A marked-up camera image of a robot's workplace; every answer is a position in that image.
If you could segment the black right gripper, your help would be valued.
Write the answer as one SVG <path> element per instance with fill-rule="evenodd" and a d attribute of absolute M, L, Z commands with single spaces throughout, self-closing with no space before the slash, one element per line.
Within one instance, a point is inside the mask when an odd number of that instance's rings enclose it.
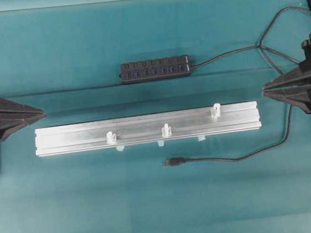
<path fill-rule="evenodd" d="M 263 95 L 291 106 L 299 107 L 305 113 L 311 113 L 311 33 L 302 42 L 305 60 L 295 69 L 281 75 L 263 86 Z M 302 86 L 309 86 L 307 91 L 292 90 Z"/>

